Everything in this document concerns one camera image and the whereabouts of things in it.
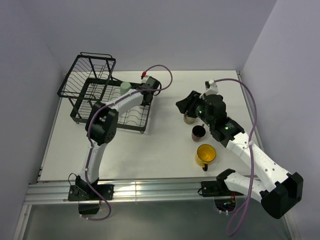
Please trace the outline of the pale green cup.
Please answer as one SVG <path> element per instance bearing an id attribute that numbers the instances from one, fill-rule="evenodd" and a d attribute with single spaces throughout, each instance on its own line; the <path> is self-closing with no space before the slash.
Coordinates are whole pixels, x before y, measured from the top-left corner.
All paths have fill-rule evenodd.
<path id="1" fill-rule="evenodd" d="M 126 82 L 126 81 L 123 81 L 121 84 L 120 84 L 120 95 L 124 95 L 125 93 L 127 93 L 130 89 L 131 89 L 131 83 L 130 82 Z"/>

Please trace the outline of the speckled beige cup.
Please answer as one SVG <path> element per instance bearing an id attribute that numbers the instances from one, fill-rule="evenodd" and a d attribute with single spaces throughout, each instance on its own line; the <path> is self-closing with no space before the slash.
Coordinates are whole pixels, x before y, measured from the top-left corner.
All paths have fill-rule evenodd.
<path id="1" fill-rule="evenodd" d="M 183 121 L 187 124 L 187 125 L 192 125 L 196 122 L 196 118 L 194 117 L 189 117 L 187 114 L 183 115 Z"/>

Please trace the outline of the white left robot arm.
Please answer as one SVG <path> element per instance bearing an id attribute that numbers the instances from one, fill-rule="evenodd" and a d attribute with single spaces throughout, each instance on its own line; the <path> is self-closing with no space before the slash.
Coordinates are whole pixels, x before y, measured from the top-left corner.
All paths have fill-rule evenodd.
<path id="1" fill-rule="evenodd" d="M 119 97 L 93 105 L 85 126 L 89 140 L 87 157 L 75 183 L 70 185 L 68 201 L 112 199 L 111 187 L 98 184 L 105 149 L 116 135 L 119 117 L 135 107 L 149 105 L 161 87 L 162 84 L 151 76 L 143 77 L 137 86 L 122 82 Z"/>

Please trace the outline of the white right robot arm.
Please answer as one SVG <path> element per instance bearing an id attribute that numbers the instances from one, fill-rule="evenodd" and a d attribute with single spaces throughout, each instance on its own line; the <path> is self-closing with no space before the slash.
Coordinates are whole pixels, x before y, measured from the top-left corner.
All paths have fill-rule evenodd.
<path id="1" fill-rule="evenodd" d="M 302 200 L 303 177 L 278 165 L 251 141 L 245 130 L 228 117 L 221 95 L 192 91 L 175 105 L 180 113 L 199 118 L 208 126 L 212 137 L 253 169 L 253 174 L 259 178 L 258 181 L 250 181 L 250 178 L 229 168 L 216 178 L 216 189 L 220 194 L 227 195 L 231 191 L 251 193 L 251 198 L 260 202 L 275 219 L 280 219 Z"/>

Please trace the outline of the dark maroon mug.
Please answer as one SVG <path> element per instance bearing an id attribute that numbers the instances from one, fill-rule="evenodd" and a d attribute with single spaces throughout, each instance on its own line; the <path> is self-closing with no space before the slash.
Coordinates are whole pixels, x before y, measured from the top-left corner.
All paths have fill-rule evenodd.
<path id="1" fill-rule="evenodd" d="M 196 125 L 192 128 L 191 138 L 194 142 L 199 142 L 206 135 L 205 124 Z"/>

